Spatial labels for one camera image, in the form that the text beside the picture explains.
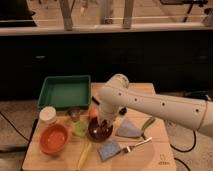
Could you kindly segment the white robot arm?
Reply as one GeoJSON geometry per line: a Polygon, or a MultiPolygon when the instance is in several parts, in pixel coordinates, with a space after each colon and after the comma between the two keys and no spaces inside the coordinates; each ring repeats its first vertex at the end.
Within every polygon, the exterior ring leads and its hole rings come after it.
{"type": "Polygon", "coordinates": [[[123,74],[112,76],[99,90],[98,123],[110,127],[118,109],[127,107],[213,137],[213,102],[191,98],[138,93],[128,88],[123,74]]]}

